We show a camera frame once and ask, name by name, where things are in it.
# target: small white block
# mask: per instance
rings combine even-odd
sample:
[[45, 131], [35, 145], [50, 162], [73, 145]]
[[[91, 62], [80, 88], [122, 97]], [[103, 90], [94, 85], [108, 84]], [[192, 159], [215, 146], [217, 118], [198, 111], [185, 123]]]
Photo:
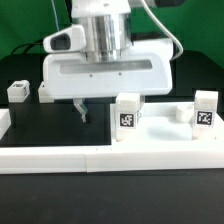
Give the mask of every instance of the small white block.
[[140, 109], [140, 102], [138, 93], [119, 93], [116, 98], [116, 110], [135, 113]]
[[11, 125], [11, 118], [8, 109], [0, 109], [0, 140]]
[[15, 81], [7, 93], [9, 103], [23, 103], [30, 94], [30, 83], [27, 80]]
[[181, 123], [190, 123], [194, 116], [194, 105], [178, 104], [176, 107], [176, 120]]
[[141, 103], [140, 94], [120, 93], [116, 98], [116, 140], [122, 141], [135, 134]]
[[193, 140], [215, 139], [215, 117], [218, 92], [197, 91], [194, 103]]
[[46, 87], [44, 86], [44, 82], [40, 84], [40, 87], [38, 89], [38, 94], [39, 94], [39, 102], [40, 103], [54, 103], [54, 99], [52, 99], [47, 90]]

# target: white tray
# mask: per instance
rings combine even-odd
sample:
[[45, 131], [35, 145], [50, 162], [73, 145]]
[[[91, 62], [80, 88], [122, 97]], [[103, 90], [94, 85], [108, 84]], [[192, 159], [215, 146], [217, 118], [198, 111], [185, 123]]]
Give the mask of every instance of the white tray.
[[135, 138], [110, 146], [1, 148], [0, 173], [101, 172], [224, 168], [224, 122], [217, 140], [192, 141], [191, 125], [175, 121], [177, 103], [145, 104]]

